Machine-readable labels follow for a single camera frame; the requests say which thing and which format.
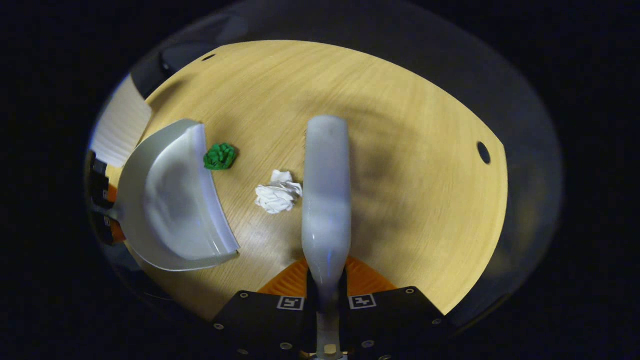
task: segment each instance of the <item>white dustpan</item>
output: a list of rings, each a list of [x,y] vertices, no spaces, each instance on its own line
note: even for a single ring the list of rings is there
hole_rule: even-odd
[[[108,216],[131,248],[163,270],[209,268],[237,255],[211,172],[204,125],[180,120],[144,140],[127,160]]]

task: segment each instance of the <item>table surface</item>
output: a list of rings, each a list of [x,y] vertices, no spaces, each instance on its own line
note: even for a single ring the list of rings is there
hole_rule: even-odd
[[[167,272],[132,252],[155,282],[202,318],[213,319],[237,291],[257,291],[303,257],[301,200],[291,212],[270,215],[253,203],[254,189],[274,169],[303,183],[307,121],[320,114],[349,126],[351,256],[398,287],[418,287],[447,314],[495,250],[508,190],[502,144],[455,98],[397,65],[326,44],[238,43],[184,67],[147,103],[154,114],[141,140],[189,118],[205,124],[208,146],[239,149],[231,169],[212,173],[241,246],[237,258]],[[120,172],[108,167],[111,184],[117,186]]]

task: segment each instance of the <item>crumpled white paper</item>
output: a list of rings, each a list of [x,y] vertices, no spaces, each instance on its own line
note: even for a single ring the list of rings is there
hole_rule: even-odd
[[[302,185],[294,183],[291,173],[274,170],[268,185],[258,185],[255,189],[258,198],[256,205],[262,206],[269,214],[291,211],[293,205],[302,196]]]

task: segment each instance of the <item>wooden table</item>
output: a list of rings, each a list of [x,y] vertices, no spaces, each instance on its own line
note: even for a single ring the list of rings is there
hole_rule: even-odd
[[[268,183],[273,169],[303,183],[305,130],[315,115],[348,121],[352,256],[398,287],[417,286],[446,314],[496,247],[507,203],[502,144],[448,93],[392,63],[310,42],[232,44],[180,70],[147,102],[154,116],[143,139],[189,118],[205,124],[208,146],[229,142],[239,149],[230,170],[213,172],[239,257],[216,268],[167,272],[134,254],[155,282],[202,318],[213,319],[235,292],[257,291],[303,257],[300,204],[269,215],[253,203],[254,189]],[[108,168],[111,184],[117,186],[120,171]]]

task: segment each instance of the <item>green crumpled paper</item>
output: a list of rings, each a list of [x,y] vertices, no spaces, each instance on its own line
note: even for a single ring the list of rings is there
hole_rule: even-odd
[[[204,167],[209,170],[230,168],[236,160],[236,149],[227,143],[217,143],[204,156]]]

